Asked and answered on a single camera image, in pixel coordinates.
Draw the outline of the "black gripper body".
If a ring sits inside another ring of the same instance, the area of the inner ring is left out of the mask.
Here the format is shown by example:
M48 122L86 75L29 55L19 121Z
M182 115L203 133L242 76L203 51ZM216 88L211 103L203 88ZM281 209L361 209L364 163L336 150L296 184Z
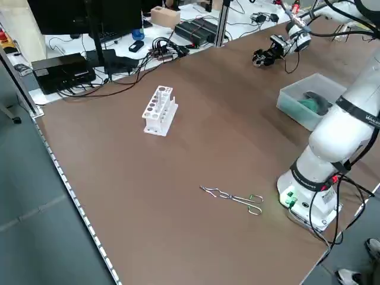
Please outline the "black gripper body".
M265 66L270 66L275 63L277 59L284 57L284 48L281 45L273 44L265 51Z

